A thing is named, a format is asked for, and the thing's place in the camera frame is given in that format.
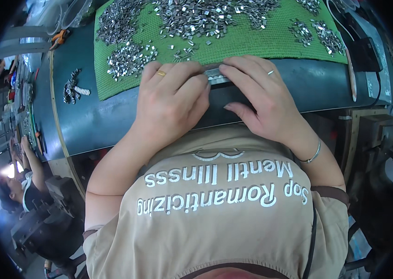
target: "woman's right hand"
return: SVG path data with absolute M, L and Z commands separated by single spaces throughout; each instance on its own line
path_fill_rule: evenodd
M 257 56 L 233 56 L 223 60 L 220 72 L 248 98 L 257 113 L 242 103 L 225 109 L 238 115 L 254 134 L 288 145 L 305 125 L 303 117 L 271 61 Z

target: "small metal parts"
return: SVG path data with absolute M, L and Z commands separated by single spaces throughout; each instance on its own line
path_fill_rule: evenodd
M 252 29 L 261 30 L 266 28 L 266 14 L 279 6 L 280 0 L 239 0 L 234 10 L 248 15 Z
M 99 17 L 96 40 L 107 46 L 127 43 L 137 28 L 136 17 L 145 0 L 114 0 Z
M 313 40 L 313 35 L 305 22 L 298 19 L 293 19 L 291 22 L 293 22 L 293 25 L 288 27 L 288 29 L 296 37 L 295 42 L 304 44 L 304 47 L 310 46 L 311 41 Z
M 89 95 L 91 91 L 89 89 L 83 89 L 77 86 L 77 75 L 82 69 L 76 69 L 71 73 L 71 79 L 65 83 L 63 90 L 63 102 L 64 103 L 76 103 L 76 100 L 80 100 L 80 95 Z
M 319 9 L 321 8 L 321 2 L 318 0 L 296 0 L 300 3 L 302 7 L 306 8 L 310 13 L 317 16 L 319 14 Z
M 227 0 L 154 0 L 156 15 L 161 18 L 160 35 L 181 37 L 194 46 L 194 36 L 201 37 L 227 25 L 237 25 L 231 2 Z
M 333 57 L 336 52 L 345 55 L 345 47 L 341 39 L 339 39 L 333 30 L 328 29 L 323 20 L 316 21 L 311 19 L 312 26 L 316 29 L 317 37 L 325 46 L 327 53 Z
M 127 75 L 134 75 L 138 77 L 141 74 L 144 66 L 150 61 L 156 60 L 158 56 L 158 49 L 149 42 L 149 50 L 145 50 L 147 46 L 133 43 L 130 41 L 129 45 L 123 45 L 121 48 L 116 49 L 110 56 L 108 56 L 107 74 L 111 75 L 114 81 L 119 81 L 121 77 Z

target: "plastic container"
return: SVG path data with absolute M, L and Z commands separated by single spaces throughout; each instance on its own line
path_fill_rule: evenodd
M 36 26 L 45 26 L 48 35 L 54 35 L 62 27 L 62 20 L 66 13 L 68 5 L 65 3 L 54 2 L 47 5 L 43 10 Z
M 95 12 L 93 0 L 74 0 L 63 17 L 62 29 L 77 28 L 88 24 L 91 22 L 89 19 L 94 19 Z

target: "red object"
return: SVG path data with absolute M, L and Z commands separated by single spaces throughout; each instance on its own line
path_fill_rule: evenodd
M 40 68 L 37 68 L 37 71 L 35 72 L 35 78 L 33 80 L 37 80 L 38 70 L 40 70 Z
M 12 100 L 12 101 L 13 101 L 14 98 L 15 98 L 15 91 L 11 91 L 11 92 L 9 93 L 9 100 Z

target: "black cable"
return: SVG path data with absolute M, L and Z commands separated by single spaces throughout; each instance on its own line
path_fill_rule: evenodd
M 380 78 L 380 73 L 379 72 L 375 72 L 375 73 L 376 73 L 376 79 L 378 80 L 378 84 L 380 86 L 380 89 L 378 90 L 378 97 L 376 97 L 375 101 L 371 105 L 363 106 L 363 107 L 361 107 L 362 109 L 373 108 L 376 105 L 376 103 L 378 103 L 378 101 L 380 99 L 380 96 L 381 96 L 381 78 Z

